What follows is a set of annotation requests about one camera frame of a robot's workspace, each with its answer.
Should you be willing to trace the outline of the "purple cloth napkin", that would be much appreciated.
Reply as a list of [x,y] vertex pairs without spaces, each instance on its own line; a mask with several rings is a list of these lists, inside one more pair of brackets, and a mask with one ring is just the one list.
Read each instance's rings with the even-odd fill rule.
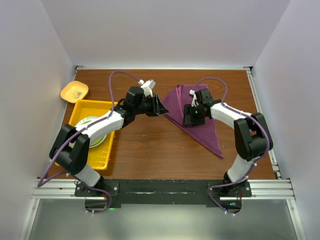
[[175,86],[161,101],[168,110],[168,113],[164,116],[211,153],[222,159],[224,156],[213,119],[207,118],[204,125],[183,126],[184,106],[192,103],[192,98],[190,97],[190,90],[192,89],[194,89],[193,85],[182,84]]

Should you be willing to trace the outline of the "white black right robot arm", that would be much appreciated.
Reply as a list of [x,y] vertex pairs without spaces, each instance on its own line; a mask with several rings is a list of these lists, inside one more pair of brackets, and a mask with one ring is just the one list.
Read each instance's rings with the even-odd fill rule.
[[213,100],[208,89],[190,90],[191,104],[184,105],[183,126],[193,127],[206,123],[206,118],[220,121],[234,130],[237,156],[231,168],[224,174],[222,184],[208,187],[223,190],[235,196],[248,180],[249,174],[272,148],[272,138],[261,113],[251,114],[229,106],[222,100]]

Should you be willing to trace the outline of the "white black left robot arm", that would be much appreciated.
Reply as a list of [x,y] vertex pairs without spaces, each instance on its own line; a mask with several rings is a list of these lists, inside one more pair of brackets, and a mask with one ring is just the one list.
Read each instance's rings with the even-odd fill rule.
[[99,196],[105,189],[104,178],[87,163],[90,145],[109,133],[126,127],[137,115],[158,117],[168,112],[157,94],[148,94],[142,87],[131,87],[125,98],[119,100],[106,114],[78,127],[64,125],[49,157],[52,162],[58,163],[84,183],[88,193]]

